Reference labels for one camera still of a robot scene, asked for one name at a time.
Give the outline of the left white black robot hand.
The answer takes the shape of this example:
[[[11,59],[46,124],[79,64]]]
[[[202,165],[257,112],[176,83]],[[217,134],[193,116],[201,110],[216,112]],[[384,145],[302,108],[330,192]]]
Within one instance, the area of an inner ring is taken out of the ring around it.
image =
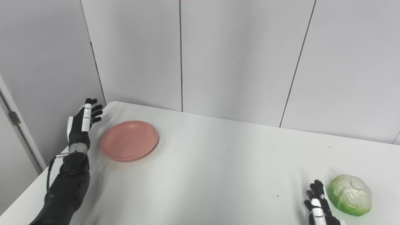
[[[84,111],[87,104],[91,105],[91,114],[88,117],[88,131],[82,131],[82,124],[84,121]],[[98,123],[102,120],[103,115],[103,105],[98,104],[98,99],[87,98],[84,105],[80,108],[76,115],[68,117],[67,123],[67,138],[68,146],[73,144],[81,143],[85,144],[87,149],[91,146],[91,141],[89,137],[89,131],[91,130],[93,124]]]

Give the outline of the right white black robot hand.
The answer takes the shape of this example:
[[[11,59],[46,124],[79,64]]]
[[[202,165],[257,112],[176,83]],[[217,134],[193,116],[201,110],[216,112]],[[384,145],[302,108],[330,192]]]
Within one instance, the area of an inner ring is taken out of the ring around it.
[[[341,222],[332,214],[327,201],[324,184],[316,179],[306,191],[308,199],[304,205],[308,209],[308,222],[310,225],[341,225]]]

